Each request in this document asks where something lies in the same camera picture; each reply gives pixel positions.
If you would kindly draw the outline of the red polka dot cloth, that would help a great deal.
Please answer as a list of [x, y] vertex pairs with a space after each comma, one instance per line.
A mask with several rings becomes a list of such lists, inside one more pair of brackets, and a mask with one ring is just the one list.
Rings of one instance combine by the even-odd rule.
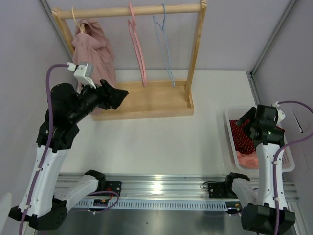
[[250, 155], [256, 151], [254, 141], [244, 133], [244, 127], [250, 123], [250, 120], [246, 120], [241, 126], [237, 126], [236, 122], [237, 120], [229, 121], [235, 150], [241, 154]]

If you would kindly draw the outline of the pink pleated skirt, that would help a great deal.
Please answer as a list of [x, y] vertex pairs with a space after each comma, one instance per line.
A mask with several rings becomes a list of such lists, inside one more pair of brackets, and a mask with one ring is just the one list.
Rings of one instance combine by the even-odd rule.
[[71, 42], [74, 47], [72, 60], [75, 64], [87, 62], [93, 65], [91, 79], [100, 85], [100, 80], [106, 80], [112, 87], [116, 86], [114, 54], [111, 43], [105, 37], [104, 31], [95, 19], [81, 19], [78, 24], [84, 27], [81, 32], [76, 28]]

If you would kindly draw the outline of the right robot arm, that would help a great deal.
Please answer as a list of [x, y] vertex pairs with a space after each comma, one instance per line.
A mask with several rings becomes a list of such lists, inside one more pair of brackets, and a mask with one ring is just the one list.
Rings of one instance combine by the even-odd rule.
[[257, 105], [250, 108], [236, 125], [253, 140], [259, 162], [258, 190], [245, 176], [233, 178], [223, 186], [224, 194], [242, 205], [241, 225], [248, 231], [282, 235], [295, 223], [283, 189], [282, 159], [286, 148], [284, 131], [277, 124], [284, 118], [276, 107]]

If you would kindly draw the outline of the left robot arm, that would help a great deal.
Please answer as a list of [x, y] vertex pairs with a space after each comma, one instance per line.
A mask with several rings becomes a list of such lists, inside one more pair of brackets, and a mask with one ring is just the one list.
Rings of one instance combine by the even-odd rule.
[[89, 170], [73, 186], [54, 194], [55, 185], [74, 138], [78, 123], [94, 109], [117, 109], [129, 92], [112, 87], [106, 80], [80, 92], [69, 83], [48, 90], [48, 109], [40, 126], [36, 143], [36, 161], [24, 199], [12, 207], [9, 217], [28, 222], [37, 231], [58, 229], [68, 212], [84, 197], [102, 195], [106, 191], [105, 174]]

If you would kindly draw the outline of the pink plastic hanger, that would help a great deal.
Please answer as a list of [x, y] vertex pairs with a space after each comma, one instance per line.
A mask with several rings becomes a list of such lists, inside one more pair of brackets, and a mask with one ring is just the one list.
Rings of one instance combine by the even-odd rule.
[[136, 54], [136, 58], [137, 58], [137, 62], [138, 62], [139, 70], [140, 70], [140, 76], [142, 80], [142, 86], [145, 87], [147, 83], [146, 67], [145, 67], [144, 56], [142, 53], [141, 45], [137, 36], [136, 20], [135, 20], [134, 10], [133, 10], [133, 6], [131, 2], [129, 2], [129, 10], [131, 13], [131, 19], [128, 19], [129, 34], [130, 34], [134, 51]]

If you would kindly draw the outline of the white plastic basket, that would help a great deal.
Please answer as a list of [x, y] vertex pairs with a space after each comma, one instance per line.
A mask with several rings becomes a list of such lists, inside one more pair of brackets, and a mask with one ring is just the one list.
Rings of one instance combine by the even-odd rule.
[[[227, 126], [227, 133], [229, 135], [229, 144], [231, 146], [231, 156], [234, 160], [234, 164], [237, 167], [239, 171], [244, 172], [246, 175], [249, 174], [257, 174], [257, 169], [250, 169], [243, 166], [240, 166], [239, 160], [237, 158], [236, 150], [235, 150], [235, 144], [234, 144], [234, 138], [231, 131], [231, 120], [238, 120], [241, 118], [249, 109], [251, 106], [235, 106], [226, 108], [224, 112], [225, 116], [225, 124]], [[290, 151], [289, 147], [286, 147], [283, 151], [282, 156], [282, 172], [292, 172], [295, 168], [294, 160]]]

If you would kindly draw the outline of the wooden clothes rack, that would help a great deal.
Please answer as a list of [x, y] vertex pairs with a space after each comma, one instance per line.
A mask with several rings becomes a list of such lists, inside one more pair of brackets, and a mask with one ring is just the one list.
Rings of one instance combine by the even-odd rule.
[[139, 82], [118, 83], [118, 88], [129, 91], [129, 95], [126, 97], [125, 101], [117, 110], [110, 110], [98, 115], [93, 115], [93, 120], [105, 121], [192, 115], [194, 113], [194, 105], [191, 95], [191, 85], [201, 41], [206, 8], [207, 2], [205, 0], [201, 0], [199, 3], [195, 4], [129, 6], [71, 11], [53, 7], [51, 9], [52, 16], [71, 53], [74, 52], [74, 47], [71, 45], [73, 36], [66, 23], [67, 19], [131, 16], [131, 23], [134, 24], [135, 17], [140, 15], [167, 15], [175, 13], [198, 14], [186, 80], [177, 81], [175, 87], [172, 87], [169, 81], [162, 80], [149, 81], [146, 87], [143, 87]]

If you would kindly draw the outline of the salmon pink cloth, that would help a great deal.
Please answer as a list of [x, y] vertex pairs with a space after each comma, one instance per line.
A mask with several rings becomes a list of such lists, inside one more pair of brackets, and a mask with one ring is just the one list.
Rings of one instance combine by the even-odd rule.
[[236, 151], [237, 159], [239, 165], [241, 167], [245, 167], [247, 169], [258, 169], [259, 161], [256, 152], [252, 152], [251, 154], [243, 154], [239, 151]]

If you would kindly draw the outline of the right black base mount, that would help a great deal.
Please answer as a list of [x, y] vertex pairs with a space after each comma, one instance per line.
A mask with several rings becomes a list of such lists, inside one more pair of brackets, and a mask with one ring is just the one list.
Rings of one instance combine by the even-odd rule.
[[237, 199], [237, 195], [232, 191], [234, 179], [244, 179], [250, 181], [249, 177], [239, 173], [229, 173], [223, 182], [205, 181], [202, 187], [208, 190], [211, 199]]

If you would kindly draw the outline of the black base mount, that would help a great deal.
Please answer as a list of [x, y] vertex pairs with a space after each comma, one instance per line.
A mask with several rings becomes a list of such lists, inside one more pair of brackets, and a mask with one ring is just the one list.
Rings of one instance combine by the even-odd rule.
[[205, 181], [202, 187], [208, 190], [211, 199], [237, 199], [237, 195], [232, 191], [234, 179], [244, 179], [250, 181], [249, 177], [239, 173], [229, 173], [223, 182]]
[[108, 194], [109, 197], [115, 197], [112, 192], [117, 193], [119, 196], [122, 190], [122, 182], [121, 181], [106, 181], [104, 191], [110, 191]]

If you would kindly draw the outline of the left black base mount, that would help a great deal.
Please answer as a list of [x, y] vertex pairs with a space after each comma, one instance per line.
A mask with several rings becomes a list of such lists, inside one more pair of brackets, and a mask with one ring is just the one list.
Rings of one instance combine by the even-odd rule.
[[104, 191], [110, 191], [108, 194], [109, 197], [115, 197], [112, 192], [117, 193], [119, 196], [122, 190], [122, 182], [121, 181], [106, 181]]

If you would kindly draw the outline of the aluminium mounting rail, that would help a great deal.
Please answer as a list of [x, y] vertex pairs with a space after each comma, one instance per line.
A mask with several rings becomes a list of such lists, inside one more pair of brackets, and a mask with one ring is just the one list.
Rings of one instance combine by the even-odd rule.
[[[83, 173], [60, 173], [54, 193], [77, 183]], [[107, 181], [121, 181], [122, 199], [143, 200], [204, 200], [209, 199], [203, 188], [205, 181], [223, 182], [225, 175], [118, 175], [106, 174]], [[292, 182], [284, 182], [287, 202], [298, 202], [299, 196]]]

